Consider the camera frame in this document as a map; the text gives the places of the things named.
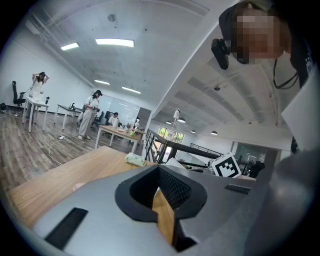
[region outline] woman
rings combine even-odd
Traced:
[[[90,140],[90,137],[87,135],[90,125],[95,119],[96,116],[96,109],[99,107],[99,100],[98,98],[102,96],[100,90],[97,90],[92,96],[86,99],[84,102],[85,111],[82,118],[82,123],[79,128],[79,135],[78,139],[80,141],[83,140],[83,137]]]
[[[277,89],[290,89],[299,78],[300,88],[314,66],[312,51],[302,36],[285,21],[275,5],[266,8],[254,1],[242,1],[226,9],[219,17],[223,38],[229,42],[230,52],[242,64],[254,59],[275,59],[273,83]],[[277,58],[290,54],[296,74],[283,84],[275,79]],[[292,139],[291,151],[298,145]]]
[[[32,74],[32,85],[30,87],[29,91],[29,97],[33,97],[34,93],[44,93],[43,90],[43,85],[48,81],[50,77],[45,73],[45,72],[41,72],[41,73],[36,73],[36,74]],[[31,103],[28,102],[28,106],[27,106],[27,115],[26,118],[30,119],[30,113],[31,113]]]

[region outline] white desk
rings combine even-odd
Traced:
[[[43,126],[42,126],[42,131],[44,131],[45,128],[46,128],[48,107],[50,105],[46,104],[44,101],[35,101],[35,100],[33,100],[33,98],[27,96],[25,98],[25,104],[24,104],[24,109],[23,109],[23,116],[22,116],[22,123],[23,124],[26,121],[26,110],[27,110],[27,107],[28,107],[28,102],[31,103],[31,112],[30,112],[30,121],[29,121],[29,133],[31,133],[32,114],[34,112],[35,106],[36,106],[36,110],[35,110],[34,117],[33,117],[33,122],[34,123],[36,123],[36,120],[37,120],[37,114],[39,112],[39,107],[45,107],[45,114],[44,114],[44,120],[43,120]]]
[[[63,106],[63,105],[59,105],[59,104],[58,104],[58,107],[57,107],[56,112],[55,112],[55,115],[54,115],[54,120],[53,120],[53,123],[54,123],[54,124],[56,123],[56,117],[57,117],[59,108],[62,108],[62,109],[65,110],[64,119],[63,119],[63,124],[62,124],[62,130],[65,129],[65,124],[66,124],[66,120],[67,120],[67,115],[72,115],[72,114],[73,114],[72,123],[74,123],[76,113],[81,113],[81,112],[82,112],[82,109],[81,109],[81,108],[76,107],[75,110],[72,110],[71,108],[68,108],[67,106]]]
[[[141,135],[139,134],[139,135],[135,135],[135,136],[130,136],[130,133],[127,133],[127,131],[118,131],[118,129],[119,129],[118,127],[112,127],[110,125],[100,125],[99,126],[98,135],[96,137],[95,148],[94,149],[98,148],[98,143],[99,143],[99,138],[100,138],[101,131],[105,131],[105,132],[108,132],[108,133],[112,134],[109,147],[111,147],[111,145],[112,145],[112,141],[114,139],[114,136],[117,135],[119,137],[134,141],[134,144],[133,144],[131,152],[135,153],[136,148],[137,148],[137,144],[138,144],[138,140],[140,140]]]

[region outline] table leg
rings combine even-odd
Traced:
[[[114,139],[114,134],[112,133],[112,136],[111,136],[111,139],[110,139],[110,144],[109,144],[109,147],[111,147],[111,145],[112,145],[112,141],[113,141],[113,139]]]
[[[56,112],[54,114],[54,120],[53,120],[53,123],[55,124],[56,123],[56,118],[57,118],[57,115],[58,115],[58,110],[59,110],[59,106],[56,108]]]
[[[36,124],[38,112],[39,112],[39,106],[36,107],[36,110],[35,110],[35,113],[34,113],[34,120],[33,120],[34,124]]]
[[[66,124],[66,120],[67,120],[67,114],[68,114],[68,111],[66,111],[65,115],[64,115],[63,124],[62,124],[62,130],[65,129],[65,124]]]
[[[46,121],[47,121],[47,113],[48,113],[48,106],[45,108],[45,114],[44,114],[44,120],[43,120],[43,126],[42,126],[42,131],[46,129]]]
[[[24,109],[23,109],[23,114],[22,114],[22,123],[24,124],[26,121],[26,110],[27,110],[27,105],[28,105],[28,100],[25,100],[25,104],[24,104]]]
[[[131,153],[135,153],[136,148],[137,148],[137,144],[138,144],[138,141],[135,140],[134,143],[133,143],[133,147],[132,147]]]
[[[29,133],[31,133],[31,124],[32,124],[32,114],[34,112],[34,108],[35,108],[35,105],[33,105],[31,103],[31,112],[30,112],[30,119],[29,119]]]
[[[75,116],[76,116],[76,112],[73,112],[72,124],[73,124],[73,123],[74,123],[74,121],[75,121]]]
[[[101,133],[101,128],[99,128],[98,135],[96,136],[95,147],[94,147],[95,150],[98,148],[100,133]]]

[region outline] wooden floor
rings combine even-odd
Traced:
[[[7,114],[15,112],[15,109],[10,109]],[[42,131],[43,120],[44,113],[39,112],[37,123],[32,125],[31,132],[28,132],[28,125],[22,124],[22,117],[0,115],[0,181],[5,191],[59,166],[48,156],[48,151],[60,135],[70,139],[55,143],[50,155],[61,164],[95,148],[98,127],[96,131],[90,129],[88,134],[90,140],[84,138],[81,141],[77,138],[77,121],[72,124],[72,117],[67,117],[64,130],[62,130],[64,115],[60,115],[54,124],[54,114],[47,114],[45,131]],[[100,136],[99,146],[109,146],[109,143],[109,138]],[[111,147],[129,153],[133,145],[128,144],[127,139],[121,138],[113,140]],[[142,144],[137,146],[135,153],[141,155],[142,148]]]

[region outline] ceiling lamp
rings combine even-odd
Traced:
[[[72,44],[68,44],[68,45],[66,45],[66,46],[63,46],[63,47],[61,47],[61,49],[62,49],[63,51],[65,51],[65,50],[69,50],[69,49],[76,48],[76,47],[79,47],[79,44],[77,44],[77,43],[75,42],[75,43],[72,43]]]
[[[110,85],[110,83],[109,82],[105,82],[105,81],[100,81],[100,80],[94,80],[95,82],[97,82],[97,83],[101,83],[101,84],[105,84],[105,85]]]
[[[186,119],[184,119],[183,117],[179,117],[179,118],[178,118],[178,122],[180,122],[180,123],[185,123],[185,122],[186,122]]]
[[[136,94],[141,94],[140,91],[133,90],[133,89],[130,89],[130,88],[127,88],[127,87],[123,87],[123,86],[122,86],[122,89],[128,90],[128,91],[130,91],[130,92],[134,92],[134,93],[136,93]]]
[[[134,47],[135,42],[133,40],[114,39],[114,38],[102,38],[95,40],[98,45],[113,45],[113,46],[128,46]]]

